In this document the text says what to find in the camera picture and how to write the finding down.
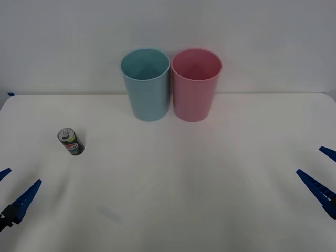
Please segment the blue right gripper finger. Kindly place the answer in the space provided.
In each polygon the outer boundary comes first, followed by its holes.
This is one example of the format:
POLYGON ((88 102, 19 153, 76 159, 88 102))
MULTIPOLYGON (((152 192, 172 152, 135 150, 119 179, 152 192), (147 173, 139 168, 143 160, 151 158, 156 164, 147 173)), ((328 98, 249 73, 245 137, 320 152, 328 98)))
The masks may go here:
POLYGON ((301 169, 298 169, 296 173, 310 192, 321 203, 322 208, 332 219, 335 219, 335 192, 316 181, 301 169))
POLYGON ((326 156, 328 156, 330 159, 332 159, 333 161, 336 161, 336 151, 326 148, 324 146, 321 146, 319 148, 319 151, 321 151, 322 153, 324 153, 326 156))

